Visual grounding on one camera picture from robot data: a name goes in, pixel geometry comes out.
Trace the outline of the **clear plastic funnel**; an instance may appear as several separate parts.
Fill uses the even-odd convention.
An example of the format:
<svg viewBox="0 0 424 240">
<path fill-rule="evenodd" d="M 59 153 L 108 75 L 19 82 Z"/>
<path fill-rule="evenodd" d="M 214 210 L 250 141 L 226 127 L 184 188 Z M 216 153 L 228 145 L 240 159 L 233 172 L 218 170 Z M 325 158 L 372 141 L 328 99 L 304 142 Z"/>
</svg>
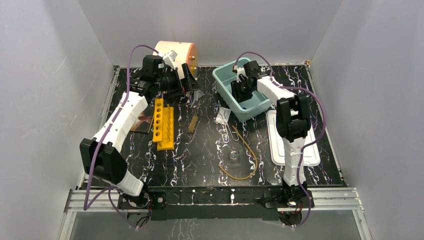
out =
<svg viewBox="0 0 424 240">
<path fill-rule="evenodd" d="M 190 108 L 193 108 L 195 103 L 198 102 L 199 99 L 205 95 L 205 93 L 201 90 L 194 90 L 192 95 L 193 95 L 193 100 L 190 104 Z"/>
</svg>

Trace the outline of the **brown test tube brush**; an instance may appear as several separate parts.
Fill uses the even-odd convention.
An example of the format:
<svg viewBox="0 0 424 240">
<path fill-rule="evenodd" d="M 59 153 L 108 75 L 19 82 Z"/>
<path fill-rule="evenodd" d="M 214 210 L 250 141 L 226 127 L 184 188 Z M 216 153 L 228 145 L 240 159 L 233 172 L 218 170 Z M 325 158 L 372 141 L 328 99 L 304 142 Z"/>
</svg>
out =
<svg viewBox="0 0 424 240">
<path fill-rule="evenodd" d="M 198 116 L 194 115 L 190 121 L 190 124 L 188 126 L 188 133 L 192 134 L 195 131 L 195 127 L 198 121 Z"/>
</svg>

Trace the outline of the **small white plastic packet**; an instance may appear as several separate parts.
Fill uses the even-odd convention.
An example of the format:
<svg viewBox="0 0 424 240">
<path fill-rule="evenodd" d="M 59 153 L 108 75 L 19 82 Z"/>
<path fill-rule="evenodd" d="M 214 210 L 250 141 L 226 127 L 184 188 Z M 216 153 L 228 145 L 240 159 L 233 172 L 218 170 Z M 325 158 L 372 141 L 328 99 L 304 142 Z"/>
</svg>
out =
<svg viewBox="0 0 424 240">
<path fill-rule="evenodd" d="M 231 113 L 232 111 L 229 108 L 220 106 L 215 118 L 215 123 L 220 125 L 227 125 Z"/>
</svg>

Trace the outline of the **white cylindrical drum device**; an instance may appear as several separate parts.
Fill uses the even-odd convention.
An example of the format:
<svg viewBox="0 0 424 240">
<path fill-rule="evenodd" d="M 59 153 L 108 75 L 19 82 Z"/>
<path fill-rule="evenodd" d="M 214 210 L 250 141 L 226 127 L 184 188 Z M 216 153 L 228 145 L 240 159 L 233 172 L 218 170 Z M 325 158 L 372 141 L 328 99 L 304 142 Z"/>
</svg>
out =
<svg viewBox="0 0 424 240">
<path fill-rule="evenodd" d="M 155 50 L 159 52 L 157 54 L 154 52 L 154 55 L 166 54 L 171 50 L 174 50 L 177 53 L 175 59 L 175 64 L 180 79 L 183 78 L 183 71 L 181 69 L 183 63 L 187 63 L 190 71 L 194 78 L 197 79 L 198 76 L 198 51 L 197 47 L 193 42 L 178 42 L 178 41 L 159 41 L 154 47 Z"/>
</svg>

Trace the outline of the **white bin lid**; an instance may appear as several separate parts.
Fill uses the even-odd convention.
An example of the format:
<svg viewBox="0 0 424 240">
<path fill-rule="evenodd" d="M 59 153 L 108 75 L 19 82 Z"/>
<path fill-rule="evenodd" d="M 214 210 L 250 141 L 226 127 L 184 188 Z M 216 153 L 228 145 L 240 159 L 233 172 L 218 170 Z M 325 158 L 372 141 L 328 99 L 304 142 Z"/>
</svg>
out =
<svg viewBox="0 0 424 240">
<path fill-rule="evenodd" d="M 276 128 L 276 110 L 269 110 L 266 113 L 267 132 L 270 147 L 271 160 L 276 166 L 285 165 L 285 150 L 283 139 L 278 134 Z M 321 162 L 318 145 L 315 143 L 307 147 L 303 153 L 303 164 L 308 167 L 315 167 Z"/>
</svg>

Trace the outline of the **aluminium frame rail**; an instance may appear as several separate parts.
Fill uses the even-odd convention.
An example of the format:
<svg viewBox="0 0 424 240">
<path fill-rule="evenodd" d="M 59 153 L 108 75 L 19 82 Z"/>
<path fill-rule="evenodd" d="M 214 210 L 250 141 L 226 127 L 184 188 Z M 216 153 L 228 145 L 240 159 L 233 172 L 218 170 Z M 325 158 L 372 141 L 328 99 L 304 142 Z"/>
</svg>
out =
<svg viewBox="0 0 424 240">
<path fill-rule="evenodd" d="M 262 195 L 260 189 L 248 191 L 246 188 L 208 188 L 208 189 L 171 189 L 159 190 L 166 193 L 162 202 L 155 200 L 156 205 L 163 205 L 165 209 L 177 207 L 239 207 L 252 206 Z M 363 205 L 359 194 L 354 187 L 324 187 L 311 189 L 312 210 L 362 210 Z M 110 212 L 123 205 L 123 197 L 116 191 L 101 193 L 88 208 L 89 212 Z"/>
</svg>

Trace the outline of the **yellow test tube rack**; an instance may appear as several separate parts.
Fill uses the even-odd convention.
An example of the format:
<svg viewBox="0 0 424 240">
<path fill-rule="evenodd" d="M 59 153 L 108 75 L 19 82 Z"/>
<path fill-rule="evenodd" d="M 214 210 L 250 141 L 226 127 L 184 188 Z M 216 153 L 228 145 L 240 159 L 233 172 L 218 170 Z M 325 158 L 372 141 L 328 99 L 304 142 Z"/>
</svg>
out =
<svg viewBox="0 0 424 240">
<path fill-rule="evenodd" d="M 175 149 L 174 123 L 174 108 L 165 105 L 163 98 L 157 98 L 154 102 L 152 141 L 157 144 L 158 151 Z"/>
</svg>

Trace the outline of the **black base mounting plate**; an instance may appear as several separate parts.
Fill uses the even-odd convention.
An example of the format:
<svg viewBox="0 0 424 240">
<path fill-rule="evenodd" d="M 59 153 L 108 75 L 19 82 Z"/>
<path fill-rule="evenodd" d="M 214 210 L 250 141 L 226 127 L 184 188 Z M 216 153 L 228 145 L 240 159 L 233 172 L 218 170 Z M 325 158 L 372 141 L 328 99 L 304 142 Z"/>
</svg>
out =
<svg viewBox="0 0 424 240">
<path fill-rule="evenodd" d="M 150 187 L 154 221 L 263 219 L 277 221 L 287 208 L 279 186 Z"/>
</svg>

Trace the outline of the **tan rubber tubing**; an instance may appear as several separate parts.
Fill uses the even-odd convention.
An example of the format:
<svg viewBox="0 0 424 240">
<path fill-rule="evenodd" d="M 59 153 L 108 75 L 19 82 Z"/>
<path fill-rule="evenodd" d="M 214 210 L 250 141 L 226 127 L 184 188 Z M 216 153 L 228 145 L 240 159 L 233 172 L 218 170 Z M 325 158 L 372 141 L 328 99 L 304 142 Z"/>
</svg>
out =
<svg viewBox="0 0 424 240">
<path fill-rule="evenodd" d="M 238 128 L 232 125 L 231 129 L 237 133 L 239 141 L 234 141 L 228 145 L 227 162 L 219 163 L 218 169 L 229 179 L 247 181 L 256 174 L 259 167 L 259 159 Z M 238 164 L 230 164 L 229 152 L 231 150 L 239 152 Z"/>
</svg>

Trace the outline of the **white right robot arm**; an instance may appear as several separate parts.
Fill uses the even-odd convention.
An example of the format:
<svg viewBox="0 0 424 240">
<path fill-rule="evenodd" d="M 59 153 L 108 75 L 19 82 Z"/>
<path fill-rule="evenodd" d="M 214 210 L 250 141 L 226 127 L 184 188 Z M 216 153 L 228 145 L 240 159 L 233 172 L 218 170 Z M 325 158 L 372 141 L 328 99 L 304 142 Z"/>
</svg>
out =
<svg viewBox="0 0 424 240">
<path fill-rule="evenodd" d="M 307 193 L 303 147 L 311 129 L 308 100 L 261 71 L 256 61 L 243 67 L 233 65 L 232 72 L 236 75 L 230 84 L 235 100 L 241 103 L 250 99 L 253 92 L 259 92 L 275 104 L 275 128 L 283 141 L 285 162 L 281 199 L 286 206 L 295 207 Z"/>
</svg>

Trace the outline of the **small clear glass beaker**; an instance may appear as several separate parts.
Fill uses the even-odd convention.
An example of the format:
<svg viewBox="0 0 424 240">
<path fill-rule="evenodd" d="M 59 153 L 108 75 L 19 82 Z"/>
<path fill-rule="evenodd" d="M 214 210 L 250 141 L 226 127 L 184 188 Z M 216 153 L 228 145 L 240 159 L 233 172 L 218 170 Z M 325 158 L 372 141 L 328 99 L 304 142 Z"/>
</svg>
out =
<svg viewBox="0 0 424 240">
<path fill-rule="evenodd" d="M 238 164 L 240 159 L 240 153 L 237 150 L 230 150 L 228 153 L 230 164 Z"/>
</svg>

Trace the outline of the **teal plastic bin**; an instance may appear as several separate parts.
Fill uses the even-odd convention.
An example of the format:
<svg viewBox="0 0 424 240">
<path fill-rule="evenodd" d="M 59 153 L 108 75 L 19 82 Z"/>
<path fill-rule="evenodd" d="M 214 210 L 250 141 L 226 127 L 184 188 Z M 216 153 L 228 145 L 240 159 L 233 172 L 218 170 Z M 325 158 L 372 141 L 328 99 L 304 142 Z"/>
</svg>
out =
<svg viewBox="0 0 424 240">
<path fill-rule="evenodd" d="M 235 117 L 240 122 L 245 122 L 267 111 L 272 102 L 265 95 L 257 91 L 252 93 L 252 98 L 249 100 L 241 103 L 235 100 L 231 88 L 231 82 L 236 80 L 236 74 L 232 72 L 234 63 L 235 61 L 232 61 L 214 69 L 212 75 L 215 78 L 217 92 L 234 113 Z"/>
</svg>

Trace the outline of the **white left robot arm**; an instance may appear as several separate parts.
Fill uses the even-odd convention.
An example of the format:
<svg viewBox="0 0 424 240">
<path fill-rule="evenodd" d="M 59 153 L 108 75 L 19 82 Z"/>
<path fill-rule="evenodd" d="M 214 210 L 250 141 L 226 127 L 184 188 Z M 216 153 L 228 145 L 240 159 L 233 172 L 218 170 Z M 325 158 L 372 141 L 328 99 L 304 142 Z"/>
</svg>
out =
<svg viewBox="0 0 424 240">
<path fill-rule="evenodd" d="M 147 206 L 150 200 L 147 188 L 128 170 L 121 155 L 123 143 L 137 117 L 158 93 L 173 97 L 199 89 L 193 69 L 187 61 L 177 63 L 175 55 L 169 52 L 146 55 L 141 70 L 134 77 L 127 76 L 127 90 L 109 119 L 93 137 L 84 138 L 79 145 L 89 187 L 93 178 L 97 178 L 130 196 L 135 207 Z"/>
</svg>

